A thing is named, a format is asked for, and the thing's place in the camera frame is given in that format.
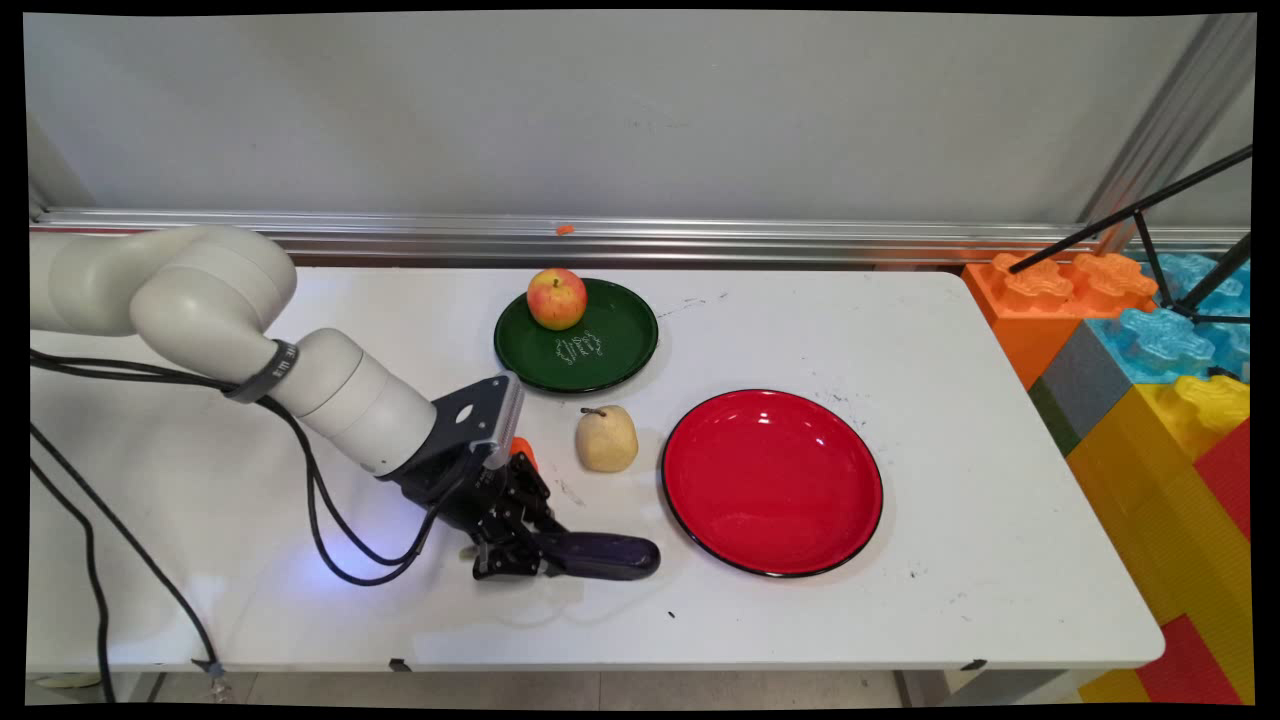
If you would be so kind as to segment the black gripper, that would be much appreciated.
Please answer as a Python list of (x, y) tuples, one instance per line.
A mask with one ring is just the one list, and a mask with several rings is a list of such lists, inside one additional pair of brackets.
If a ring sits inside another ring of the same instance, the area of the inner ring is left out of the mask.
[(564, 574), (547, 551), (568, 529), (556, 519), (550, 491), (527, 454), (511, 455), (498, 469), (486, 468), (477, 452), (415, 457), (385, 480), (471, 537), (475, 580)]

